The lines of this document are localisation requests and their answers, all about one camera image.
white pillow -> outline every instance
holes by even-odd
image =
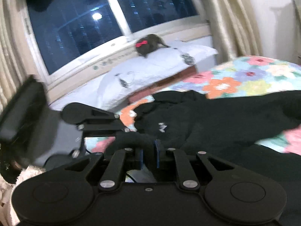
[[[147,58],[129,59],[108,72],[100,82],[97,108],[112,109],[134,92],[183,71],[191,66],[191,62],[218,53],[211,47],[181,41],[169,45],[171,48],[160,48]]]

black cable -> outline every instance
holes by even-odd
[[[128,173],[126,173],[126,175],[133,181],[133,182],[137,182],[131,175],[129,175]]]

blue part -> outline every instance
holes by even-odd
[[[143,167],[143,149],[141,150],[140,169]]]
[[[157,151],[157,168],[160,168],[160,150],[158,147],[157,140],[155,140],[155,146],[156,146],[156,151]]]

window frame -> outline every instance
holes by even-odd
[[[203,7],[203,3],[201,0],[192,0],[192,2],[196,8],[198,15],[173,20],[132,33],[126,21],[124,13],[122,12],[121,7],[118,3],[118,0],[108,0],[108,3],[116,18],[116,21],[120,27],[123,36],[115,38],[88,51],[87,53],[72,60],[65,66],[61,67],[60,69],[49,75],[46,65],[43,61],[42,55],[40,53],[37,41],[35,39],[28,12],[27,2],[26,0],[18,0],[18,3],[20,5],[19,13],[22,18],[22,24],[27,43],[33,56],[34,64],[37,67],[39,77],[46,84],[48,90],[53,89],[54,87],[67,80],[71,76],[79,73],[83,69],[95,64],[96,62],[101,61],[103,58],[106,58],[109,55],[112,55],[114,53],[120,52],[121,50],[133,46],[135,40],[147,34],[162,34],[162,32],[165,31],[170,31],[170,33],[173,33],[181,29],[186,30],[192,27],[196,27],[197,25],[204,26],[208,23],[208,21],[206,20],[206,13]]]

beige curtain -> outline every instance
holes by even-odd
[[[297,10],[299,11],[296,13],[296,63],[301,65],[301,0],[296,0],[296,5]]]
[[[0,0],[0,113],[26,78],[12,39],[7,0]]]
[[[249,0],[203,0],[218,62],[242,55],[260,55],[261,43]]]

